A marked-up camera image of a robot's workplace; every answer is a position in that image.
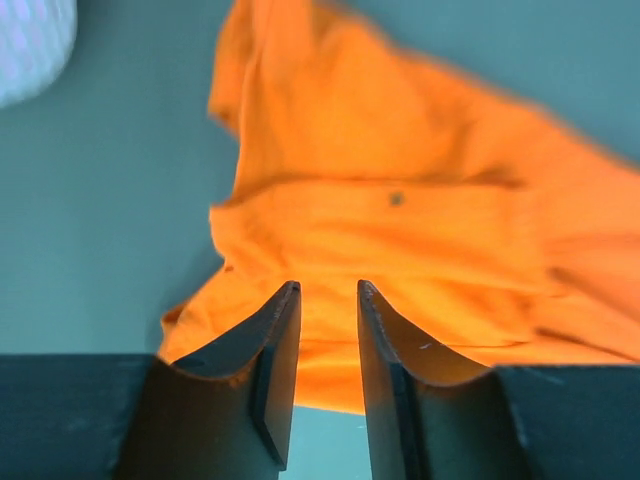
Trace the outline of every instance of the white object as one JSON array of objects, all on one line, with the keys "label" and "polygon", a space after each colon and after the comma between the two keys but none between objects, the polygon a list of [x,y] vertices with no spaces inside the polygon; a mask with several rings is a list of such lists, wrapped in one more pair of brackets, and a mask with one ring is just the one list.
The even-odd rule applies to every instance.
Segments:
[{"label": "white object", "polygon": [[38,95],[64,69],[76,0],[0,0],[0,108]]}]

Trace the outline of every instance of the green surface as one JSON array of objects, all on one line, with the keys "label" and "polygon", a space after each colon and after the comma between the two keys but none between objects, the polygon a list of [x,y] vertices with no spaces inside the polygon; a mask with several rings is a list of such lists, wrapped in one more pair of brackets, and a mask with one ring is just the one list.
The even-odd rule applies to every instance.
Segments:
[{"label": "green surface", "polygon": [[[353,3],[640,159],[637,2]],[[205,102],[228,6],[79,0],[67,71],[0,111],[0,351],[153,351],[162,312],[215,270],[207,211],[237,146]],[[282,478],[370,478],[363,425],[298,409]]]}]

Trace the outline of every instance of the dark spot on fabric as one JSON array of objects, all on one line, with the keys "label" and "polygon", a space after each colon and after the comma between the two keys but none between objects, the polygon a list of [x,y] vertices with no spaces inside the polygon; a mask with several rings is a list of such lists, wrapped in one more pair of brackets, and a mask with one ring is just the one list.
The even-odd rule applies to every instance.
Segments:
[{"label": "dark spot on fabric", "polygon": [[392,207],[398,207],[405,202],[404,193],[402,192],[393,192],[389,196],[389,203]]}]

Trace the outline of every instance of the orange shirt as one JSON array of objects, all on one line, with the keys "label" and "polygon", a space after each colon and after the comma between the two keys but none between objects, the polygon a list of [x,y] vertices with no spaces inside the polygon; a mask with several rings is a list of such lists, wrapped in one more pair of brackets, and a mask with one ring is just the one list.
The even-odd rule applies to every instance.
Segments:
[{"label": "orange shirt", "polygon": [[640,360],[640,175],[541,109],[311,0],[236,0],[209,111],[240,142],[225,265],[174,361],[303,288],[299,405],[361,413],[356,284],[496,363]]}]

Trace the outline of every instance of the gray-green table surface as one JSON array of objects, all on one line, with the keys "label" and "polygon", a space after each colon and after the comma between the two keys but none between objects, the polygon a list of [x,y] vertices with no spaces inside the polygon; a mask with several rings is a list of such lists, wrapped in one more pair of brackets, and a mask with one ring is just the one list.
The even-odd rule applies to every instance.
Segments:
[{"label": "gray-green table surface", "polygon": [[[352,4],[640,159],[636,1]],[[237,145],[205,104],[229,5],[79,0],[62,77],[0,111],[0,352],[154,351],[162,313],[219,265],[207,211]],[[297,409],[282,478],[366,480],[367,455],[362,417]]]}]

